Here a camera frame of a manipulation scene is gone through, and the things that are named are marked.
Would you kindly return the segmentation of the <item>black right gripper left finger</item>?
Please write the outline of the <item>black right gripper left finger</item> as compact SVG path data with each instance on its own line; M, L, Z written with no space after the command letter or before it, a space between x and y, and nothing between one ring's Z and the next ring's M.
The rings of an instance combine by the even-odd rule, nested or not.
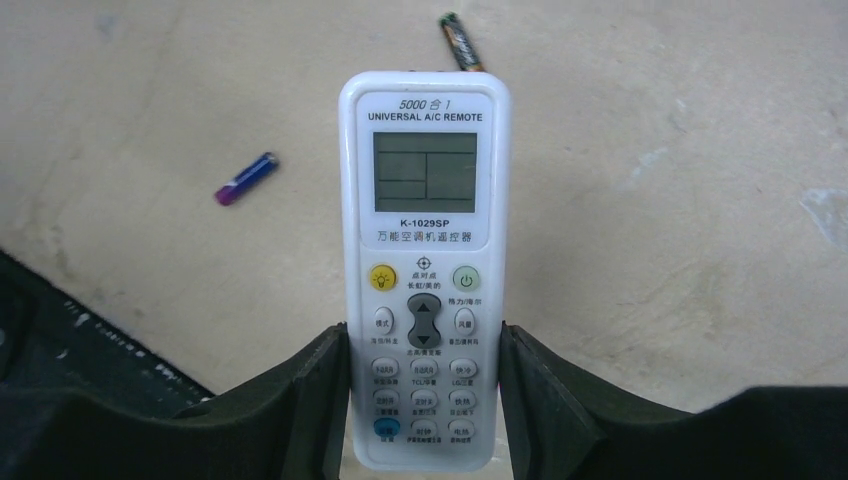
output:
M78 389L3 389L5 479L336 479L350 388L347 327L172 418Z

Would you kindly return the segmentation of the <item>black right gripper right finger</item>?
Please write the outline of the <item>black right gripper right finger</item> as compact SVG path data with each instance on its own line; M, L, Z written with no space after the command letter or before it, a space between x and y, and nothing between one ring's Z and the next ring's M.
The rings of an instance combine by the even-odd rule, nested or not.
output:
M847 390L758 386L698 413L639 397L518 326L499 385L517 479L843 479Z

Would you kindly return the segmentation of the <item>blue purple AAA battery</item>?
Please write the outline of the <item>blue purple AAA battery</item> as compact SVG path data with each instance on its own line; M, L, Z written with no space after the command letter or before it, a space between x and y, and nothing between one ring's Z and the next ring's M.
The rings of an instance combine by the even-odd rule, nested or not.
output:
M213 195L222 206L230 206L262 180L275 172L280 165L278 157L272 152L264 152L244 170L220 187Z

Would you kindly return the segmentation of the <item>white universal AC remote control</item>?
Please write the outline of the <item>white universal AC remote control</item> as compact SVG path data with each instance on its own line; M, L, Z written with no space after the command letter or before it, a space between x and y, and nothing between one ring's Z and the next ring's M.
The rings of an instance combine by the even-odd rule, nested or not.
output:
M364 72L338 132L355 455L478 470L496 437L509 90L481 72Z

